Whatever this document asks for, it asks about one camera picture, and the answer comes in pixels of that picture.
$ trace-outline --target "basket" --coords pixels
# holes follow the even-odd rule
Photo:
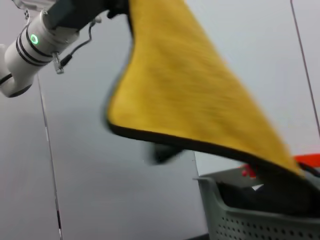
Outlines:
[[[196,178],[199,183],[211,240],[320,240],[320,219],[244,210],[227,206],[217,182],[255,186],[258,180],[241,178],[241,169]]]

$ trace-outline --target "yellow cloth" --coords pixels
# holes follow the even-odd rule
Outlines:
[[[129,0],[129,6],[134,47],[106,111],[111,126],[173,136],[161,142],[168,145],[174,137],[212,144],[203,152],[243,161],[225,154],[236,150],[302,176],[183,0]],[[111,130],[148,141],[143,134]]]

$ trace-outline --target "green indicator light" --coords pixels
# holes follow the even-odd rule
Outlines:
[[[31,37],[30,37],[30,40],[33,44],[37,45],[38,44],[38,38],[36,35],[32,34]]]

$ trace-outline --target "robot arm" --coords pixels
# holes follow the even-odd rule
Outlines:
[[[126,13],[128,0],[58,0],[27,24],[8,47],[0,45],[0,91],[8,98],[25,93],[35,74],[79,36],[79,31],[97,15]]]

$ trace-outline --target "red object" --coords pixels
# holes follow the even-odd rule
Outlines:
[[[298,156],[295,156],[294,159],[298,163],[306,164],[312,168],[320,168],[320,154],[318,154],[318,153],[307,154],[307,155],[298,155]],[[252,170],[252,168],[249,166],[249,164],[243,165],[242,168],[244,168],[244,170],[242,172],[243,177],[246,177],[247,175],[249,175],[251,178],[256,177],[255,172]]]

